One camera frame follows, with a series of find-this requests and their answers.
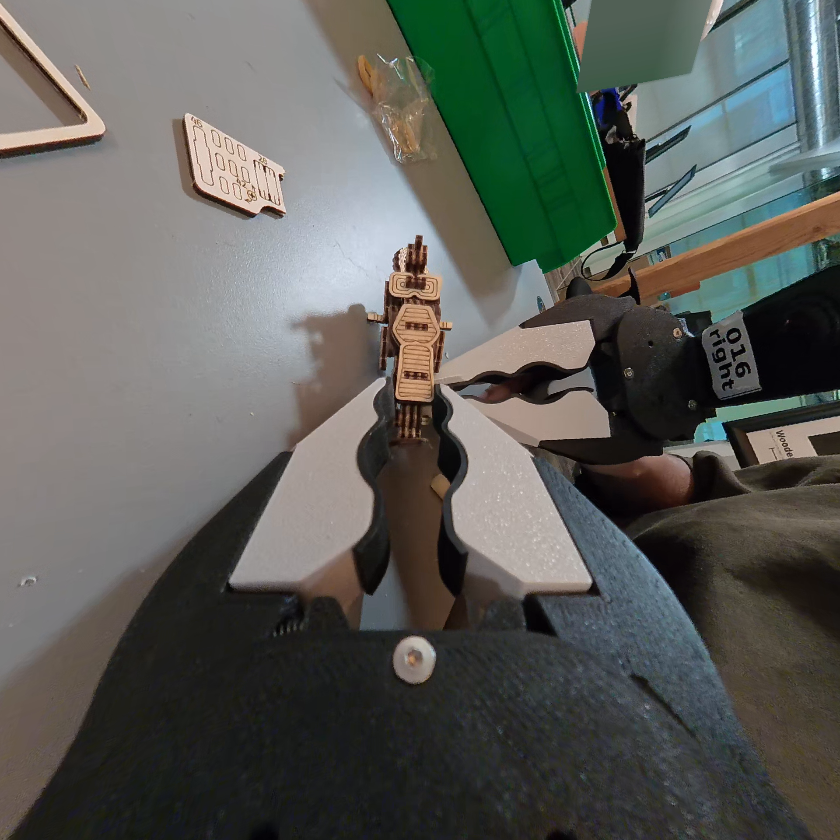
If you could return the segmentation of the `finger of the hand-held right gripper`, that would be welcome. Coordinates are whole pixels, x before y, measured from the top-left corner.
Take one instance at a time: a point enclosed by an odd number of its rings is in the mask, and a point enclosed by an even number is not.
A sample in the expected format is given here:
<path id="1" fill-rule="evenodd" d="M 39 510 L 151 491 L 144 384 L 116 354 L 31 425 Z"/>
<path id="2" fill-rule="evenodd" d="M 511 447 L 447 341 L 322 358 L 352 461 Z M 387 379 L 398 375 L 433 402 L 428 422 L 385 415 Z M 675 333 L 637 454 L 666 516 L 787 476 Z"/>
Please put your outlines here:
<path id="1" fill-rule="evenodd" d="M 520 444 L 611 437 L 609 413 L 592 391 L 570 390 L 535 402 L 522 394 L 524 385 L 500 382 L 488 384 L 481 395 L 468 395 L 466 389 L 458 395 Z"/>
<path id="2" fill-rule="evenodd" d="M 537 366 L 575 373 L 587 366 L 594 348 L 588 320 L 516 327 L 443 364 L 436 382 L 471 385 L 489 375 L 512 378 Z"/>

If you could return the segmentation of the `person's right hand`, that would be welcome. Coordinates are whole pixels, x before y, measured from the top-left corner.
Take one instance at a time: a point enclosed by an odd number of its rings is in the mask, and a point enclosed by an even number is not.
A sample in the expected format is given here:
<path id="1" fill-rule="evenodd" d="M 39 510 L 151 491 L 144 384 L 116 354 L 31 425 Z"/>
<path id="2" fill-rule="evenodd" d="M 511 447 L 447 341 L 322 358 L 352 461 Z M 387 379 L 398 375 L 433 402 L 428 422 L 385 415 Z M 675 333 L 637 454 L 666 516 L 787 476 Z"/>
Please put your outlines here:
<path id="1" fill-rule="evenodd" d="M 618 465 L 582 465 L 575 485 L 604 513 L 618 519 L 682 507 L 695 495 L 691 467 L 669 454 Z"/>

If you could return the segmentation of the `large wooden sheet round hole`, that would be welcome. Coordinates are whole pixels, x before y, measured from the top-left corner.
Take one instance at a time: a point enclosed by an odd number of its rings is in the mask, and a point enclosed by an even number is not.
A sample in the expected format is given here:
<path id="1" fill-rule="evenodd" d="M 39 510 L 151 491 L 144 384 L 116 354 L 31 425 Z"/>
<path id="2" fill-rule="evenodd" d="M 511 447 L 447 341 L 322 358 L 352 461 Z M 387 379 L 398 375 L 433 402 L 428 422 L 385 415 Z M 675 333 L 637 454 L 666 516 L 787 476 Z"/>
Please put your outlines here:
<path id="1" fill-rule="evenodd" d="M 1 156 L 94 144 L 107 131 L 81 92 L 1 6 Z"/>

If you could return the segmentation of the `grey desk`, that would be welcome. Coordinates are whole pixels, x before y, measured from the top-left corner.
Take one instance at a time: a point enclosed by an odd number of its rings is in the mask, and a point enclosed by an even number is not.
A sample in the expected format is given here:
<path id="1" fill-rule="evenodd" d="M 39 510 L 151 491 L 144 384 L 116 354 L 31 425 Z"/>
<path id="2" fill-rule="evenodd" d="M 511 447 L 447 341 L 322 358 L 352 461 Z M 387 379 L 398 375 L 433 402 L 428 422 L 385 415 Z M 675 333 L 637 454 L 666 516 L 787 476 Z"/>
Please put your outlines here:
<path id="1" fill-rule="evenodd" d="M 424 236 L 446 347 L 536 312 L 433 114 L 395 162 L 359 54 L 399 56 L 386 2 L 5 2 L 103 118 L 102 140 L 2 160 L 2 691 L 41 659 L 91 680 L 74 626 L 143 578 L 375 376 L 394 250 Z M 285 170 L 287 214 L 194 186 L 191 113 Z"/>

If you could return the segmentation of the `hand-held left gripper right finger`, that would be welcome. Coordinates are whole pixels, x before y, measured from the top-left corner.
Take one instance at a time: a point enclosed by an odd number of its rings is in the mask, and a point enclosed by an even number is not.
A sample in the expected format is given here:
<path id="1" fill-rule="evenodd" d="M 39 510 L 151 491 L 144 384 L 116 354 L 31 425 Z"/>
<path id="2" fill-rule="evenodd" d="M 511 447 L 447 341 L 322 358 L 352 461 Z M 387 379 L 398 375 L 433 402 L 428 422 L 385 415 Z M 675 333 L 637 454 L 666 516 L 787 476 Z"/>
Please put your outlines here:
<path id="1" fill-rule="evenodd" d="M 529 451 L 446 385 L 433 423 L 447 483 L 437 563 L 455 598 L 444 628 L 477 627 L 495 602 L 601 596 Z"/>

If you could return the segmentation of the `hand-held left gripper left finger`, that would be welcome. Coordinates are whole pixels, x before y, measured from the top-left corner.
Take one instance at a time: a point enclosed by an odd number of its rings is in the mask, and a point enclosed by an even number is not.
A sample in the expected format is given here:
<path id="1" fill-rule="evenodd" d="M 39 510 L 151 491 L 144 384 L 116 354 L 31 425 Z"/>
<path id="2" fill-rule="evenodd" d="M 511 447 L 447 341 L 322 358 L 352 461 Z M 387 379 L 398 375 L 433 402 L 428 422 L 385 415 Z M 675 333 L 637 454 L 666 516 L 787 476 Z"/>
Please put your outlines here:
<path id="1" fill-rule="evenodd" d="M 359 628 L 391 556 L 377 479 L 394 418 L 392 381 L 381 378 L 300 441 L 229 578 L 234 591 L 328 596 Z"/>

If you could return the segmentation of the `small wooden part sheet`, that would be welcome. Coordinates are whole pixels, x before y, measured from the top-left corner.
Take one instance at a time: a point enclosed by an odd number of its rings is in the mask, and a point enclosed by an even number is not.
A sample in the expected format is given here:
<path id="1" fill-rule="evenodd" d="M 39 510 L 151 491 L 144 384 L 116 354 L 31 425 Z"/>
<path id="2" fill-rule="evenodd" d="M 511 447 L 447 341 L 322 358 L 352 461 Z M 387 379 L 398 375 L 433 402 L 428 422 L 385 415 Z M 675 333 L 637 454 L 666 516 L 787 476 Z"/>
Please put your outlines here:
<path id="1" fill-rule="evenodd" d="M 287 214 L 281 190 L 285 170 L 279 163 L 189 112 L 183 128 L 199 194 L 249 217 Z"/>

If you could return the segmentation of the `black bag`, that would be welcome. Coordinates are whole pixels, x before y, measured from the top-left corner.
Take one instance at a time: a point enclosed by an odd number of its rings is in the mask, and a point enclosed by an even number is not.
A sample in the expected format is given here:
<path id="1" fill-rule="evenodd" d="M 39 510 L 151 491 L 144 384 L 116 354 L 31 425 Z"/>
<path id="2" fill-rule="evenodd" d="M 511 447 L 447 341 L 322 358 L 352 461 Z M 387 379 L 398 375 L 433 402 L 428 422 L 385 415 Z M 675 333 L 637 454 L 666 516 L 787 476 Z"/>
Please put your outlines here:
<path id="1" fill-rule="evenodd" d="M 617 89 L 601 89 L 591 95 L 591 101 L 606 170 L 625 232 L 624 252 L 614 259 L 604 275 L 608 280 L 616 277 L 635 257 L 644 238 L 646 141 L 635 133 Z"/>

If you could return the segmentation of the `green plastic bin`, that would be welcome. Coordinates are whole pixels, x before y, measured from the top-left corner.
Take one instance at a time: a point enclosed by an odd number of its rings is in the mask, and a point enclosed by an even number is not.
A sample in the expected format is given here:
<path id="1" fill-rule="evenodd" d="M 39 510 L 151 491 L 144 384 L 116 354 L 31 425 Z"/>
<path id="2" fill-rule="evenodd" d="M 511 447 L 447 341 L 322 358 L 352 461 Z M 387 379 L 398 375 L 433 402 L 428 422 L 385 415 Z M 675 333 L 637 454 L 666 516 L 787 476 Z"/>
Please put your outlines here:
<path id="1" fill-rule="evenodd" d="M 555 270 L 616 227 L 561 2 L 390 1 L 514 266 Z"/>

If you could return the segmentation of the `black and white box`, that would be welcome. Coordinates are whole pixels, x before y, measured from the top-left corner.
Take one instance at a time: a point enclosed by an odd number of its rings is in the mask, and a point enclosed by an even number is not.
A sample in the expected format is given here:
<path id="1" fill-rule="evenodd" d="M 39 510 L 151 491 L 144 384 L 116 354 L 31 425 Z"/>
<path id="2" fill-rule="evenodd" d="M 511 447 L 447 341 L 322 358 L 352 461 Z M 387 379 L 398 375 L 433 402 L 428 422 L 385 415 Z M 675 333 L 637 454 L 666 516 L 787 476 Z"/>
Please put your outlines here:
<path id="1" fill-rule="evenodd" d="M 741 468 L 839 454 L 839 402 L 792 408 L 723 424 Z"/>

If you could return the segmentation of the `wooden motorcycle model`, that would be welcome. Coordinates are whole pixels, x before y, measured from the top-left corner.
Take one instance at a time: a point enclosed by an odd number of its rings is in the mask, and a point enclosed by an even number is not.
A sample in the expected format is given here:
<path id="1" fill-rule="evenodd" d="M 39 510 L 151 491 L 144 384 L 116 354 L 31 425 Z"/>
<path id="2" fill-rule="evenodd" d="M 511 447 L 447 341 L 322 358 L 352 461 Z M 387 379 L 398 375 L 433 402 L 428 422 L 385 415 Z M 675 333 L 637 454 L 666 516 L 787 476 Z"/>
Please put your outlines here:
<path id="1" fill-rule="evenodd" d="M 441 276 L 428 272 L 428 247 L 419 234 L 395 252 L 384 285 L 381 313 L 366 314 L 380 327 L 379 367 L 393 362 L 395 421 L 393 443 L 413 444 L 423 437 L 424 419 L 435 399 L 435 376 L 452 323 L 442 320 Z"/>

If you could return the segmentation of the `silver ventilation duct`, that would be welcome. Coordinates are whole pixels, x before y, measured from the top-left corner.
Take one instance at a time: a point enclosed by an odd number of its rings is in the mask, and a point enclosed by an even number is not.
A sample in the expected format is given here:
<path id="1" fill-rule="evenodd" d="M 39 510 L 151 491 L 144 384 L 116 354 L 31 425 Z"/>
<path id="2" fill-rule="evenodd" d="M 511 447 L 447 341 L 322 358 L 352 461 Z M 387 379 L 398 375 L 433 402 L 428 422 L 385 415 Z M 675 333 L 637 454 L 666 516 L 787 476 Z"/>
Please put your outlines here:
<path id="1" fill-rule="evenodd" d="M 838 139 L 839 64 L 835 1 L 785 1 L 784 18 L 801 152 Z"/>

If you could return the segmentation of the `clear plastic bag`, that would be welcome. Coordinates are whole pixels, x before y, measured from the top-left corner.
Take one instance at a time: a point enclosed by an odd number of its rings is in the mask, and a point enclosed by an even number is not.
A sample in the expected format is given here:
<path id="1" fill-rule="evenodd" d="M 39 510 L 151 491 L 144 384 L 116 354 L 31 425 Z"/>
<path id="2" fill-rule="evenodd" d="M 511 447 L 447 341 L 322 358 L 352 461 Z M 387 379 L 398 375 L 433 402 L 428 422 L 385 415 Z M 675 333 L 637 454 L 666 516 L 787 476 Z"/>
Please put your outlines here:
<path id="1" fill-rule="evenodd" d="M 387 59 L 360 55 L 360 81 L 371 98 L 371 112 L 401 164 L 434 161 L 434 133 L 429 122 L 434 100 L 429 89 L 432 68 L 414 56 Z"/>

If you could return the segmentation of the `wooden beam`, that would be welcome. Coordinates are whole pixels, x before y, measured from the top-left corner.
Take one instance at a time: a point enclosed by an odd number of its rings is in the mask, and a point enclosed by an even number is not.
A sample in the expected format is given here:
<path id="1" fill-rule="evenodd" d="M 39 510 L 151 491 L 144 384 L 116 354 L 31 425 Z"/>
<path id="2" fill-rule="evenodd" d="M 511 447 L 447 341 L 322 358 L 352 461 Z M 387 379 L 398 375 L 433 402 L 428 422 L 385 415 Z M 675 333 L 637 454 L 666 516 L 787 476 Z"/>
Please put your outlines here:
<path id="1" fill-rule="evenodd" d="M 642 300 L 697 291 L 732 270 L 813 244 L 839 232 L 839 193 L 747 227 L 730 236 L 635 271 Z"/>

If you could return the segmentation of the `person's clothing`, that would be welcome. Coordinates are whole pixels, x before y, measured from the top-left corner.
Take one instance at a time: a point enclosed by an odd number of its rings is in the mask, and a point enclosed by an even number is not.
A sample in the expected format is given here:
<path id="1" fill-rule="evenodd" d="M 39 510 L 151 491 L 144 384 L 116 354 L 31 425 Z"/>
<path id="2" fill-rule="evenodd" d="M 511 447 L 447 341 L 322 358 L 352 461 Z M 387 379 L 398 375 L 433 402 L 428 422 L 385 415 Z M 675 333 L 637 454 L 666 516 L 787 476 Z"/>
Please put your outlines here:
<path id="1" fill-rule="evenodd" d="M 839 458 L 681 459 L 691 503 L 608 517 L 686 609 L 775 786 L 839 838 Z"/>

